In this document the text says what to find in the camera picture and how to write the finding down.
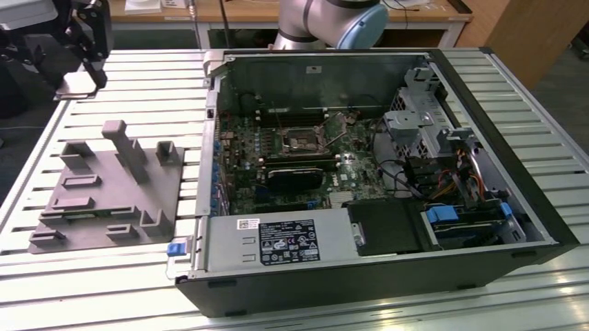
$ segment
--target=blue drive latch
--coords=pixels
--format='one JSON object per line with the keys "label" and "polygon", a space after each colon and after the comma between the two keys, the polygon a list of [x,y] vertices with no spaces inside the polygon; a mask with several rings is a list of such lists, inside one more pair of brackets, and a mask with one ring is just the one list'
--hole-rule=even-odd
{"label": "blue drive latch", "polygon": [[458,214],[452,205],[436,205],[425,214],[430,223],[458,221]]}
{"label": "blue drive latch", "polygon": [[170,243],[167,245],[168,257],[183,257],[186,255],[186,243]]}

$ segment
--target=motherboard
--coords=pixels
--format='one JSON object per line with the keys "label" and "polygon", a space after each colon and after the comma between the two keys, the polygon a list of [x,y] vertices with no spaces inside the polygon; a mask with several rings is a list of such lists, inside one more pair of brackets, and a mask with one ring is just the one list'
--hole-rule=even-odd
{"label": "motherboard", "polygon": [[341,208],[385,197],[373,129],[374,120],[350,109],[222,116],[230,214]]}

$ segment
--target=workbench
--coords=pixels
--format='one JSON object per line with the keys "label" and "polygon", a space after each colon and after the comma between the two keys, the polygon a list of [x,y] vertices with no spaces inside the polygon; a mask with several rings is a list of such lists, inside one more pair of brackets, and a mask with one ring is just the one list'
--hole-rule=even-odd
{"label": "workbench", "polygon": [[[27,253],[28,237],[64,166],[67,141],[102,138],[104,120],[127,122],[144,148],[187,149],[176,238],[194,234],[206,91],[199,50],[114,51],[95,99],[59,104],[0,208],[0,329],[76,330],[546,330],[589,322],[589,159],[505,66],[478,49],[445,54],[534,177],[581,246],[484,288],[302,310],[209,319],[174,287],[190,256],[167,244]],[[449,106],[468,126],[456,96]]]}
{"label": "workbench", "polygon": [[[126,15],[124,0],[110,0],[115,30],[184,30],[195,29],[188,9],[162,8],[160,13]],[[230,28],[278,29],[278,0],[231,0],[225,3]],[[441,30],[440,47],[453,47],[457,43],[472,14],[461,14],[446,0],[433,0],[426,6],[416,6],[408,11],[389,10],[387,30]],[[210,30],[223,29],[223,19],[218,0],[196,0],[196,29],[202,48],[211,48]],[[424,46],[420,41],[413,45]]]}

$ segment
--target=white table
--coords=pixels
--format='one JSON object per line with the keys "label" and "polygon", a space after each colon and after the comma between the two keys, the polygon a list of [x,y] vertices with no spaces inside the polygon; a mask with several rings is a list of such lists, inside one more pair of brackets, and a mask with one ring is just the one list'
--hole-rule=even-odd
{"label": "white table", "polygon": [[[206,105],[198,50],[115,51],[98,98],[62,102],[0,208],[0,330],[538,330],[589,323],[588,156],[494,56],[446,51],[469,89],[505,135],[582,245],[544,265],[512,272],[485,288],[363,303],[207,319],[170,279],[166,244],[32,255],[28,237],[64,164],[66,141],[100,135],[123,119],[143,147],[174,140],[187,148],[176,238],[194,232]],[[468,125],[457,103],[449,103]]]}

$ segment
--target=barcode sticker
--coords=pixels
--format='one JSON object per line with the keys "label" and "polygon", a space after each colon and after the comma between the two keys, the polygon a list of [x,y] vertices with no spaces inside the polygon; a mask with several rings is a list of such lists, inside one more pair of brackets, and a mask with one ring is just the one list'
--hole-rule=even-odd
{"label": "barcode sticker", "polygon": [[258,228],[258,225],[259,225],[259,219],[238,220],[238,230],[253,230]]}

